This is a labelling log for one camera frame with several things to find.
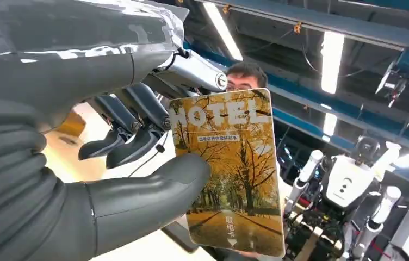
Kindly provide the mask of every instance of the card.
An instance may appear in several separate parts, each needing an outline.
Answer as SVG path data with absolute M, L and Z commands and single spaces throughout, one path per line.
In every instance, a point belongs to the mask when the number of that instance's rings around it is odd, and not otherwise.
M 253 89 L 170 101 L 176 154 L 211 166 L 187 211 L 199 245 L 284 256 L 270 92 Z

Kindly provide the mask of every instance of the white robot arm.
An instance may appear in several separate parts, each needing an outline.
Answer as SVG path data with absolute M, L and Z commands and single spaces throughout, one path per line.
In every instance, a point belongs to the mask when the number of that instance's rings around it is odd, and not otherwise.
M 401 196 L 401 191 L 397 187 L 387 187 L 377 206 L 374 214 L 369 218 L 365 228 L 360 232 L 356 243 L 352 249 L 355 258 L 362 259 L 372 240 L 381 233 L 384 228 L 383 223 L 387 220 L 393 206 Z
M 315 174 L 315 170 L 317 170 L 321 159 L 323 159 L 323 153 L 320 150 L 312 151 L 307 164 L 304 166 L 304 168 L 302 168 L 301 173 L 294 180 L 293 189 L 291 190 L 291 194 L 289 194 L 288 201 L 286 202 L 286 206 L 284 208 L 284 215 L 288 215 L 293 210 L 293 207 L 298 202 L 299 197 L 307 188 L 308 182 Z
M 392 142 L 386 142 L 388 150 L 376 161 L 371 167 L 376 179 L 381 182 L 384 179 L 384 174 L 392 162 L 395 162 L 400 155 L 401 146 Z

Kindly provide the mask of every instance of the white robot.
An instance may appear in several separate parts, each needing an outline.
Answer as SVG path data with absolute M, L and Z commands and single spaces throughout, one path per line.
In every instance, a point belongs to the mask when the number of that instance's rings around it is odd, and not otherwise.
M 323 234 L 334 234 L 341 243 L 341 249 L 339 253 L 333 253 L 334 249 L 331 247 L 331 253 L 326 256 L 321 256 L 321 251 L 316 252 L 311 255 L 310 260 L 363 259 L 368 246 L 382 231 L 383 223 L 401 196 L 397 187 L 381 189 L 380 182 L 383 180 L 385 170 L 398 158 L 401 149 L 399 145 L 390 142 L 387 142 L 387 148 L 388 150 L 372 166 L 369 165 L 373 162 L 380 146 L 376 140 L 369 137 L 360 137 L 351 155 L 332 157 L 330 167 L 327 168 L 311 204 L 298 213 L 295 219 L 302 214 L 302 221 L 308 226 L 322 228 Z M 306 191 L 309 181 L 324 159 L 323 153 L 319 150 L 311 153 L 307 164 L 293 183 L 293 189 L 284 209 L 285 219 L 291 215 L 294 206 Z M 359 230 L 358 236 L 355 237 L 352 217 L 370 194 L 380 194 L 380 202 L 365 226 L 362 229 L 355 228 Z

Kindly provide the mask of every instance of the arrow symbol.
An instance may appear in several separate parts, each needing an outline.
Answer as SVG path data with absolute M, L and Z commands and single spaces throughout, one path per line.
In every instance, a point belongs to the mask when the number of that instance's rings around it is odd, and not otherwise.
M 234 245 L 237 243 L 237 241 L 236 241 L 235 239 L 233 239 L 233 238 L 228 238 L 227 241 L 228 241 L 232 246 L 234 246 Z

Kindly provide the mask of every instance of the robotic hand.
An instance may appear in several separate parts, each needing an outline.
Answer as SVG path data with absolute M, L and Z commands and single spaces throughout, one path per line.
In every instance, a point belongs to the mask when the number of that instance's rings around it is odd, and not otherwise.
M 83 145 L 80 160 L 107 155 L 107 168 L 112 169 L 141 158 L 153 148 L 170 129 L 170 124 L 166 110 L 148 85 L 173 99 L 222 92 L 227 87 L 227 77 L 222 71 L 197 53 L 182 48 L 154 71 L 143 83 L 119 90 L 112 96 L 88 100 L 112 129 L 104 140 Z M 133 135 L 134 139 L 125 144 Z
M 185 213 L 209 177 L 198 156 L 145 178 L 64 184 L 40 153 L 41 133 L 75 104 L 134 88 L 182 39 L 181 20 L 145 3 L 0 1 L 0 260 L 89 260 Z

